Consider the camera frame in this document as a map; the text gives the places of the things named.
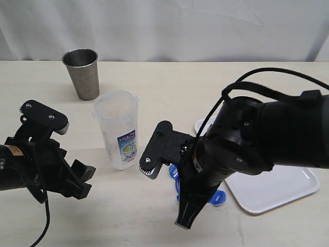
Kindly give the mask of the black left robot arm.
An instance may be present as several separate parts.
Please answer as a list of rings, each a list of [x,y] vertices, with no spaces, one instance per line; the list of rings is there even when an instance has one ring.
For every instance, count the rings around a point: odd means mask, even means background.
[[[79,160],[69,165],[66,150],[51,135],[18,130],[6,139],[1,145],[1,190],[27,188],[40,203],[46,202],[47,191],[78,200],[87,197],[96,168]]]

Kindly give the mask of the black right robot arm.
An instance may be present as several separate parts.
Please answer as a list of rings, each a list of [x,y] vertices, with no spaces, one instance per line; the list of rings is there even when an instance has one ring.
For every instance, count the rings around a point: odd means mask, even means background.
[[[221,182],[234,173],[258,175],[274,165],[328,168],[328,96],[305,91],[295,103],[239,96],[224,103],[214,124],[185,154],[176,225],[190,229]]]

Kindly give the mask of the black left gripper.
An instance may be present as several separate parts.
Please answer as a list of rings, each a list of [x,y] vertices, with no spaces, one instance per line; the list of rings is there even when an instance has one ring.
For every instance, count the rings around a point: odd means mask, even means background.
[[[51,191],[66,198],[84,199],[92,188],[86,182],[93,166],[65,160],[67,151],[51,138],[47,127],[21,126],[2,145],[2,190],[26,188],[33,196]]]

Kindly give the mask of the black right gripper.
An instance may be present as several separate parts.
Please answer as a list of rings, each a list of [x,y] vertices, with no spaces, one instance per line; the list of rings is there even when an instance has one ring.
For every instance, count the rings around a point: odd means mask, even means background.
[[[200,139],[193,147],[192,157],[180,166],[177,226],[190,229],[211,196],[217,189],[220,190],[222,181],[231,175],[231,169],[220,157],[220,148],[208,148],[207,142]]]

